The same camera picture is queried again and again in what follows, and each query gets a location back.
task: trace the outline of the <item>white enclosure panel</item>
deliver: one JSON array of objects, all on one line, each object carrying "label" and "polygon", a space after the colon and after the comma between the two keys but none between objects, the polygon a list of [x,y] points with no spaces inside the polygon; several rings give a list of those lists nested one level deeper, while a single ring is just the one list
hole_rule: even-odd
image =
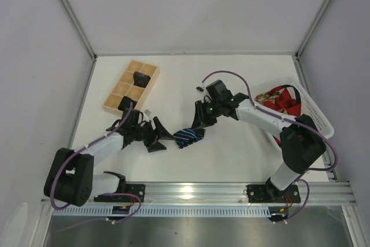
[{"label": "white enclosure panel", "polygon": [[[99,57],[88,89],[74,147],[85,145],[110,127],[117,116],[103,110],[102,104],[131,59],[160,67],[160,75],[142,110],[158,116],[171,133],[190,127],[194,102],[201,98],[196,87],[210,72],[235,71],[251,86],[278,74],[297,76],[291,56],[141,56]],[[246,92],[238,78],[221,74],[234,93]],[[94,172],[115,171],[138,182],[265,182],[282,163],[281,151],[256,126],[232,118],[219,117],[206,130],[205,138],[179,149],[174,141],[161,141],[167,150],[148,153],[142,142],[133,142],[98,164]],[[322,159],[316,167],[324,168]],[[325,172],[305,175],[309,181],[327,181]]]},{"label": "white enclosure panel", "polygon": [[29,246],[55,152],[68,143],[89,59],[58,0],[0,0],[0,246]]},{"label": "white enclosure panel", "polygon": [[102,53],[295,52],[323,0],[69,0]]},{"label": "white enclosure panel", "polygon": [[314,100],[335,129],[338,175],[370,227],[370,0],[334,0],[302,61]]}]

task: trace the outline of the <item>white table surface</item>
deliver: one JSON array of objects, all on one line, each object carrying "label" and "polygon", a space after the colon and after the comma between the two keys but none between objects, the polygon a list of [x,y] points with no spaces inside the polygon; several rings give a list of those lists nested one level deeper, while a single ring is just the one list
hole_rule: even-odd
[{"label": "white table surface", "polygon": [[[99,57],[77,127],[73,147],[85,145],[102,135],[117,116],[102,108],[106,97],[131,59],[158,65],[161,73],[142,110],[158,116],[164,127],[175,133],[190,127],[194,102],[201,95],[196,87],[210,72],[235,71],[249,84],[258,84],[275,75],[297,76],[291,56],[117,56]],[[208,82],[221,79],[233,94],[246,92],[236,77],[220,74]],[[219,117],[206,130],[205,138],[179,149],[174,141],[161,141],[167,150],[148,153],[142,142],[134,142],[112,154],[94,168],[94,173],[114,171],[127,180],[140,182],[265,182],[282,163],[281,151],[264,132],[251,124]],[[318,159],[315,167],[324,167]],[[325,172],[305,175],[311,182],[328,181]]]}]

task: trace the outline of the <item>red fabric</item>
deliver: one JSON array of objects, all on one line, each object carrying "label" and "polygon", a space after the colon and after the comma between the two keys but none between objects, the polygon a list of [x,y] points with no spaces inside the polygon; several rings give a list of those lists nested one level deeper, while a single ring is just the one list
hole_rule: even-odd
[{"label": "red fabric", "polygon": [[[280,91],[282,86],[275,87],[269,92],[269,95],[272,95],[276,91]],[[281,112],[285,109],[288,115],[293,115],[299,117],[301,115],[302,105],[299,103],[297,104],[297,100],[293,99],[289,93],[289,91],[285,88],[280,95],[275,98],[275,103],[272,101],[265,101],[264,106],[271,108],[275,111]],[[280,141],[275,138],[275,141],[280,145]]]}]

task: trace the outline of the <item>metal frame edge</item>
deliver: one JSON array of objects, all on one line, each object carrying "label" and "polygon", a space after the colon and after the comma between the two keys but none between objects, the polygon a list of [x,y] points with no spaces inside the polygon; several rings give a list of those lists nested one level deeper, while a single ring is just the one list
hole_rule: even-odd
[{"label": "metal frame edge", "polygon": [[358,207],[343,207],[349,233],[354,247],[370,246],[370,239],[365,230],[365,223],[362,221]]},{"label": "metal frame edge", "polygon": [[313,22],[311,23],[303,41],[301,42],[301,44],[298,47],[297,59],[299,59],[302,56],[302,53],[304,52],[304,50],[305,50],[307,44],[309,43],[312,35],[317,30],[317,27],[319,26],[322,19],[326,15],[326,13],[328,11],[328,8],[329,8],[330,4],[332,3],[332,1],[333,0],[324,0],[323,3],[321,4],[321,6],[320,6],[319,10],[317,11],[317,13],[315,15],[315,18],[314,18]]},{"label": "metal frame edge", "polygon": [[84,48],[88,52],[88,55],[91,57],[92,60],[95,60],[96,55],[93,51],[93,48],[91,47],[91,44],[89,40],[86,37],[86,34],[77,19],[71,4],[68,0],[59,0],[60,5],[62,6],[65,14],[67,15],[67,18],[69,19],[69,22],[72,24],[73,29],[76,31],[79,39],[81,40],[81,43],[83,44]]},{"label": "metal frame edge", "polygon": [[86,100],[88,88],[90,86],[91,79],[93,78],[92,76],[94,74],[94,69],[95,69],[96,63],[97,63],[97,58],[94,59],[93,63],[91,64],[90,71],[88,73],[88,77],[87,77],[87,80],[86,80],[86,83],[85,83],[85,87],[84,87],[84,90],[83,90],[83,95],[82,95],[82,98],[81,98],[81,101],[80,101],[80,104],[79,104],[79,110],[78,110],[78,113],[76,115],[75,121],[73,123],[72,133],[71,133],[71,135],[69,137],[69,140],[68,140],[68,147],[69,148],[72,147],[73,140],[74,140],[75,135],[76,135],[78,123],[80,121],[80,117],[81,117],[81,114],[82,114],[82,109],[83,109],[83,106],[85,104],[85,100]]},{"label": "metal frame edge", "polygon": [[99,57],[110,57],[110,56],[179,56],[179,55],[288,55],[292,56],[295,53],[291,51],[205,51],[205,52],[148,52],[148,53],[98,53]]},{"label": "metal frame edge", "polygon": [[[145,184],[145,200],[143,206],[262,206],[275,207],[281,204],[252,204],[246,196],[246,186],[250,184],[264,183],[244,183],[244,182],[208,182],[208,183],[187,183],[187,182],[129,182],[130,184]],[[297,183],[302,201],[307,194],[305,184]],[[356,206],[352,188],[348,182],[309,182],[310,198],[307,206]],[[44,198],[42,204],[49,204],[50,199]],[[122,205],[122,203],[94,202],[91,198],[86,205]]]},{"label": "metal frame edge", "polygon": [[41,205],[41,212],[39,216],[38,223],[36,224],[35,233],[29,247],[41,247],[44,245],[47,231],[49,229],[49,224],[51,217],[53,215],[53,210],[50,204]]}]

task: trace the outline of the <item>metal extrusion rail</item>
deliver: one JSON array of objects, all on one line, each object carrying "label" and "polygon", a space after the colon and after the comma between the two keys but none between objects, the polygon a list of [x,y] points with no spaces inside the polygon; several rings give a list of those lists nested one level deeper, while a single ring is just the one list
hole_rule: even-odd
[{"label": "metal extrusion rail", "polygon": [[[246,186],[263,183],[174,183],[174,182],[144,182],[145,201],[143,208],[171,206],[217,206],[217,207],[273,207],[281,204],[251,204],[246,197]],[[352,189],[348,182],[311,182],[310,196],[307,206],[352,206],[356,205]],[[305,184],[297,183],[302,202],[306,197]],[[122,205],[123,203],[101,203],[90,199],[86,205]]]}]

